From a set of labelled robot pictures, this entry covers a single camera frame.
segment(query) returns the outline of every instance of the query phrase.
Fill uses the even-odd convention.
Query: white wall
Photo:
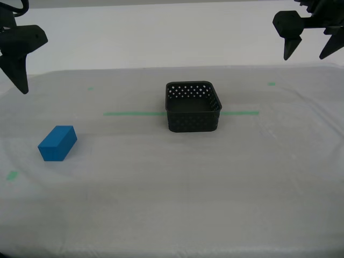
[[[30,54],[29,74],[64,69],[110,69],[321,62],[329,36],[305,30],[288,62],[273,27],[292,0],[32,9],[19,25],[37,24],[49,43]],[[344,50],[323,62],[343,64]]]

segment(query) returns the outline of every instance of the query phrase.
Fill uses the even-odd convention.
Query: black plastic basket
[[[168,127],[172,132],[216,130],[222,109],[210,82],[171,82],[166,85]]]

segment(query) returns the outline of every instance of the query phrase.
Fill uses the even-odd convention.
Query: green tape
[[[259,111],[232,111],[232,112],[221,112],[220,114],[225,115],[225,116],[258,116]]]
[[[257,116],[259,111],[224,111],[220,113],[223,116]],[[166,116],[166,112],[106,112],[104,116]]]
[[[19,173],[18,173],[17,171],[11,171],[11,172],[9,172],[9,174],[7,175],[6,180],[7,180],[7,181],[13,181],[13,180],[15,180],[15,179],[17,178],[18,174],[19,174]]]
[[[106,112],[104,116],[166,116],[166,112]]]

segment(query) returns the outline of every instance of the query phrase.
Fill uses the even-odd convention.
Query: blue rectangular block
[[[38,145],[38,149],[45,161],[63,161],[76,140],[73,126],[58,125]]]

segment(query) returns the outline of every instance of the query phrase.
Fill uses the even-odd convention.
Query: white tablecloth
[[[200,80],[213,83],[223,111],[259,115],[222,114],[209,133],[170,132],[154,115],[165,85]],[[55,125],[73,125],[78,141],[63,162],[44,162],[37,145]],[[0,98],[0,252],[344,257],[343,137],[340,67],[31,78],[27,95],[13,88]]]

